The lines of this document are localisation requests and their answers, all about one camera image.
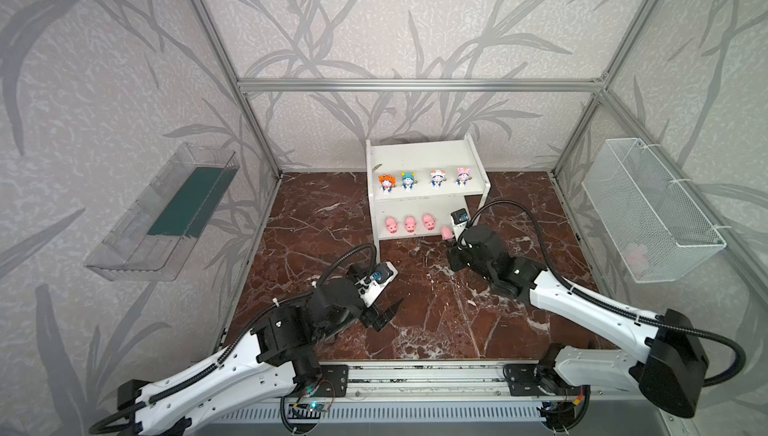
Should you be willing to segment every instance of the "green mat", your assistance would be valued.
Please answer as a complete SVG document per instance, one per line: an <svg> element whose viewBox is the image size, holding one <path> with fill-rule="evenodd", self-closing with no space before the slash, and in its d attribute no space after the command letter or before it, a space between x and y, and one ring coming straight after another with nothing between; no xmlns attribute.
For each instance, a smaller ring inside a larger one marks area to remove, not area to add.
<svg viewBox="0 0 768 436"><path fill-rule="evenodd" d="M208 166L195 168L147 234L199 238L236 172Z"/></svg>

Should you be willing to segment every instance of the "shelf bottom tier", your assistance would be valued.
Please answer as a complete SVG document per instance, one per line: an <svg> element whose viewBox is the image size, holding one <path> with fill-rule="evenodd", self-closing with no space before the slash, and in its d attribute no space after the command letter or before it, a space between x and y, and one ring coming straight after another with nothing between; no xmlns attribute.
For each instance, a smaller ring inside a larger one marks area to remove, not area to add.
<svg viewBox="0 0 768 436"><path fill-rule="evenodd" d="M465 209L468 212L467 202L463 195L441 196L434 199L376 201L374 203L373 216L376 218L379 240L383 241L385 239L440 235L440 230L443 226L453 227L451 213L459 209ZM435 228L431 231L424 227L422 218L425 214L430 214L435 218ZM390 233L386 228L385 221L389 216L397 221L397 232L395 234ZM406 231L406 218L408 216L413 216L416 220L416 230L414 232Z"/></svg>

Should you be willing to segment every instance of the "transparent container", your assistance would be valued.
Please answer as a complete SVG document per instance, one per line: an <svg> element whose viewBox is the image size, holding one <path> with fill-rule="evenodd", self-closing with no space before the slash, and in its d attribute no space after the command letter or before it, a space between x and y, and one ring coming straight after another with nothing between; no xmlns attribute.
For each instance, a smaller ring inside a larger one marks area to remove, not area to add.
<svg viewBox="0 0 768 436"><path fill-rule="evenodd" d="M637 282L675 281L726 246L641 139L607 139L582 185Z"/></svg>
<svg viewBox="0 0 768 436"><path fill-rule="evenodd" d="M239 168L234 151L183 143L85 267L111 281L173 281Z"/></svg>

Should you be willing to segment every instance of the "shelf top tier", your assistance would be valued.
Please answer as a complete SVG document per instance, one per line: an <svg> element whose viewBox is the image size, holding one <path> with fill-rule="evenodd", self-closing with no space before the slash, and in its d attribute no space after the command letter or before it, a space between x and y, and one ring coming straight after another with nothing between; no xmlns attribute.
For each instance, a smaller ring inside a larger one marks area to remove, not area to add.
<svg viewBox="0 0 768 436"><path fill-rule="evenodd" d="M477 195L483 194L486 186L491 185L470 136L458 141L370 146L369 164L370 188L377 202ZM458 168L472 170L472 179L464 186L456 184ZM436 169L446 172L446 180L439 188L431 183L431 173ZM418 181L410 191L402 187L403 172L413 172ZM379 184L379 176L385 174L394 176L397 181L392 192L384 192Z"/></svg>

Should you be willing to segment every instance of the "white shelf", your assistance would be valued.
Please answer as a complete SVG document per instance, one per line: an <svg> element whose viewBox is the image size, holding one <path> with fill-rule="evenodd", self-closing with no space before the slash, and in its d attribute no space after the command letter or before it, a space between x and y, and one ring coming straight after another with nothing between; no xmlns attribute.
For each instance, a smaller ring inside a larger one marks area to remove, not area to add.
<svg viewBox="0 0 768 436"><path fill-rule="evenodd" d="M420 236L440 235L443 226L453 227L451 213L464 208L469 211L464 196L454 195L438 199L417 199L404 200L396 199L393 201L382 201L376 203L375 217L376 227L379 229L379 240L417 238ZM424 214L430 214L435 218L435 229L428 231L424 227L422 218ZM397 221L397 232L391 234L386 229L385 221L389 216ZM406 231L406 218L413 216L416 220L416 231Z"/></svg>
<svg viewBox="0 0 768 436"><path fill-rule="evenodd" d="M366 168L371 226L377 248L381 239L440 235L443 226L453 227L452 212L462 208L469 211L464 196L482 195L480 205L483 205L491 190L491 181L470 135L459 141L436 143L373 146L366 141ZM465 186L456 184L458 168L472 170L472 179ZM430 181L430 173L436 169L446 172L446 181L439 188L433 187ZM418 183L410 191L402 187L403 172L416 174ZM379 184L379 175L384 174L394 176L398 182L392 192L384 192ZM424 214L435 218L433 231L424 228ZM416 220L416 231L409 233L405 221L410 215ZM386 229L385 221L390 216L398 222L395 234Z"/></svg>

